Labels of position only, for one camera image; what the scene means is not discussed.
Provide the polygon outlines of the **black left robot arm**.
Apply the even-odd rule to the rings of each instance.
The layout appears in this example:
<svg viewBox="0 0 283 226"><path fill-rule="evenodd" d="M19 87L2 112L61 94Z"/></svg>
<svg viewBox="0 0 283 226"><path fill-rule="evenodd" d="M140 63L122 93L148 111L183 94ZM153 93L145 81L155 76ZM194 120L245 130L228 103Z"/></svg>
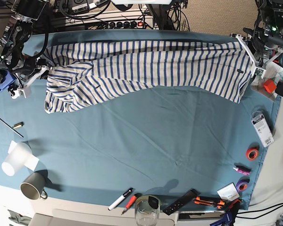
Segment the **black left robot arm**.
<svg viewBox="0 0 283 226"><path fill-rule="evenodd" d="M231 34L251 59L251 76L264 78L266 67L283 54L283 0L255 1L258 15L254 28L243 28L247 37Z"/></svg>

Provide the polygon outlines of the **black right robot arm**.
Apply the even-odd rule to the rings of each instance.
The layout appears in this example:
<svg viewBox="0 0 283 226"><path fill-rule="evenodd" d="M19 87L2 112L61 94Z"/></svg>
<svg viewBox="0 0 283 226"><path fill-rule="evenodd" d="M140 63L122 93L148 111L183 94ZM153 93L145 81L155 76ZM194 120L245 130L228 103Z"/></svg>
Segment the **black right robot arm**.
<svg viewBox="0 0 283 226"><path fill-rule="evenodd" d="M7 90L12 99L28 97L32 83L51 70L41 57L48 44L48 30L39 52L33 56L23 53L24 44L32 36L34 23L47 3L46 0L16 0L12 7L14 14L0 38L0 92Z"/></svg>

